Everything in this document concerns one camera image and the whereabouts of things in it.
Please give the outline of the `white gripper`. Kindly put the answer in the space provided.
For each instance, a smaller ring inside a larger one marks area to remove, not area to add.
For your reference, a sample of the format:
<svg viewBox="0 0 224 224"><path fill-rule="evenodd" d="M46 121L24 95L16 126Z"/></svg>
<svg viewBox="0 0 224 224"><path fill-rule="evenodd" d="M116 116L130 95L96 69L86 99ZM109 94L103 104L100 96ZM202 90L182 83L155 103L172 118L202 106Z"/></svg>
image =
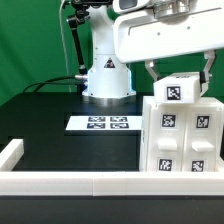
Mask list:
<svg viewBox="0 0 224 224"><path fill-rule="evenodd" d="M209 88L210 70L216 49L224 48L224 0L190 0L188 12L156 16L157 5L146 6L140 0L135 10L122 12L117 2L114 9L120 16L114 22L114 48L123 62L146 61L145 68L154 81L154 59L205 52L205 67L199 72L200 95Z"/></svg>

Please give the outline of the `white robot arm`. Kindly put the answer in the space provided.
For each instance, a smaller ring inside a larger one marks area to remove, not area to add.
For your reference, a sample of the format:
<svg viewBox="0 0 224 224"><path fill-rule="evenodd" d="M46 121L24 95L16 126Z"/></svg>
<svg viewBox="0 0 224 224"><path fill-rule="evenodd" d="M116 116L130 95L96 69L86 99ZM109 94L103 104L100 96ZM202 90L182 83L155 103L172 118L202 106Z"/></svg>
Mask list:
<svg viewBox="0 0 224 224"><path fill-rule="evenodd" d="M215 51L224 48L224 0L111 0L118 14L112 20L108 5L89 5L93 65L84 94L93 99L133 96L126 65L143 62L154 79L158 103L192 104L208 89ZM161 79L153 69L162 58L203 52L201 72L175 73Z"/></svg>

